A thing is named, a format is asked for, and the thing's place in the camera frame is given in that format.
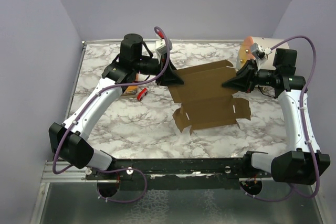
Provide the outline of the brown cardboard box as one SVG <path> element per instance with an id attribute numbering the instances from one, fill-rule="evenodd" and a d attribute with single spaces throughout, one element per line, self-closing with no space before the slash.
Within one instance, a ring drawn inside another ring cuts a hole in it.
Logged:
<path id="1" fill-rule="evenodd" d="M 235 98 L 236 90 L 222 83 L 236 75 L 228 60 L 206 63 L 174 71 L 183 85 L 168 86 L 174 103 L 181 106 L 173 113 L 180 132 L 237 124 L 238 119 L 251 119 L 249 101 Z"/>

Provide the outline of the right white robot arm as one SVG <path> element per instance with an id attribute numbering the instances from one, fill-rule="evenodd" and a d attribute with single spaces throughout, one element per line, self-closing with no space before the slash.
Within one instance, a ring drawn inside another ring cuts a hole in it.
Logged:
<path id="1" fill-rule="evenodd" d="M 306 80 L 295 74 L 297 51 L 278 48 L 274 70 L 258 69 L 257 60 L 247 60 L 236 76 L 222 86 L 250 93 L 256 86 L 272 87 L 285 121 L 287 150 L 274 157 L 262 152 L 247 152 L 241 171 L 254 177 L 260 170 L 272 175 L 274 181 L 312 185 L 330 165 L 330 156 L 321 153 L 314 138 L 307 103 Z"/>

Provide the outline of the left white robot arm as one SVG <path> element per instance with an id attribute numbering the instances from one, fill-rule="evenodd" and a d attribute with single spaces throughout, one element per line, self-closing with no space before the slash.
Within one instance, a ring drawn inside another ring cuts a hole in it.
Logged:
<path id="1" fill-rule="evenodd" d="M 55 174 L 61 173 L 56 169 L 57 160 L 61 158 L 70 166 L 95 168 L 102 178 L 112 178 L 116 172 L 113 157 L 93 148 L 87 141 L 101 116 L 129 86 L 150 82 L 167 87 L 184 84 L 170 60 L 171 41 L 158 26 L 154 31 L 160 38 L 156 42 L 156 58 L 151 52 L 148 56 L 142 54 L 142 50 L 147 49 L 142 36 L 125 35 L 119 54 L 105 67 L 97 86 L 85 102 L 62 124 L 53 123 L 50 126 L 49 138 L 54 153 L 52 171 Z"/>

